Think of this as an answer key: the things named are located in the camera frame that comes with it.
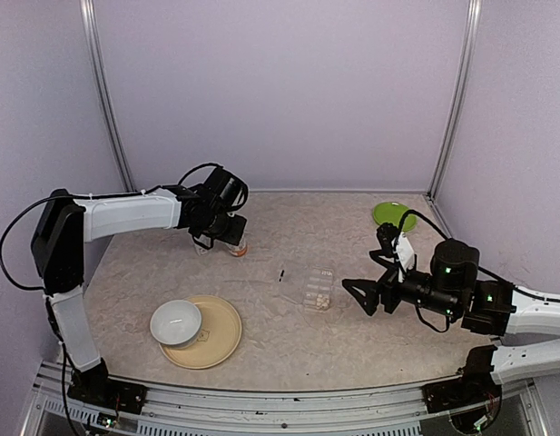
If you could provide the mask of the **orange pill bottle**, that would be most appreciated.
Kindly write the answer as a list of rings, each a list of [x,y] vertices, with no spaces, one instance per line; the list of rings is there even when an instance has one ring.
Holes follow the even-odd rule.
[[[234,257],[242,257],[248,251],[248,245],[245,241],[240,241],[238,245],[227,245],[228,252]]]

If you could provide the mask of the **clear plastic pill organizer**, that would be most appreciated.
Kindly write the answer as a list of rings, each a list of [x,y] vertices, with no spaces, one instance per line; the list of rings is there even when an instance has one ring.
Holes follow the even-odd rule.
[[[334,272],[307,263],[285,263],[280,267],[280,294],[306,311],[325,312],[331,305]]]

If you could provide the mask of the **white pill bottle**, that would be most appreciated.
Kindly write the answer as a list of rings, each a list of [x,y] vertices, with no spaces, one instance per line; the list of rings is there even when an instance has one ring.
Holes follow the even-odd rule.
[[[199,256],[203,256],[208,254],[211,251],[212,247],[205,243],[195,242],[194,249]]]

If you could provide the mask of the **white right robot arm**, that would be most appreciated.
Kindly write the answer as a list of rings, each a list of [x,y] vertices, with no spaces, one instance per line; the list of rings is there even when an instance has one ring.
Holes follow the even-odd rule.
[[[478,249],[455,239],[435,247],[429,272],[418,270],[416,255],[403,239],[384,242],[369,256],[386,269],[378,280],[342,282],[367,315],[379,307],[393,313],[407,302],[417,313],[443,316],[446,327],[459,323],[464,330],[496,338],[547,336],[545,342],[471,350],[463,375],[453,384],[459,401],[475,401],[487,390],[489,380],[503,385],[560,373],[560,295],[518,287],[494,274],[485,281],[478,279],[482,272]]]

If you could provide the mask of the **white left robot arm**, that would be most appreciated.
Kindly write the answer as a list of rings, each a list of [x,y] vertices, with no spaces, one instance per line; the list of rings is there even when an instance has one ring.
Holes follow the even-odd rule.
[[[202,183],[164,184],[146,191],[100,195],[53,191],[30,244],[54,330],[74,368],[79,385],[93,401],[105,404],[116,385],[104,366],[84,308],[84,247],[118,234],[155,229],[185,230],[210,250],[216,242],[241,246],[247,225],[238,211],[249,198],[238,176],[215,164]]]

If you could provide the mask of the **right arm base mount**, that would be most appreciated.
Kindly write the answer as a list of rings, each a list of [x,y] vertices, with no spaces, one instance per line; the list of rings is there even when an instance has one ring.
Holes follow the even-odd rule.
[[[451,411],[500,399],[503,390],[493,381],[492,369],[490,363],[467,362],[457,378],[424,385],[422,392],[427,412]]]

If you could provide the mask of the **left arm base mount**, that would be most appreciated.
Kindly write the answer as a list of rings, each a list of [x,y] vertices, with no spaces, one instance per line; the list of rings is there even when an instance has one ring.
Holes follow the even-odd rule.
[[[73,400],[118,412],[140,414],[147,388],[139,383],[119,381],[107,375],[75,372],[67,392]]]

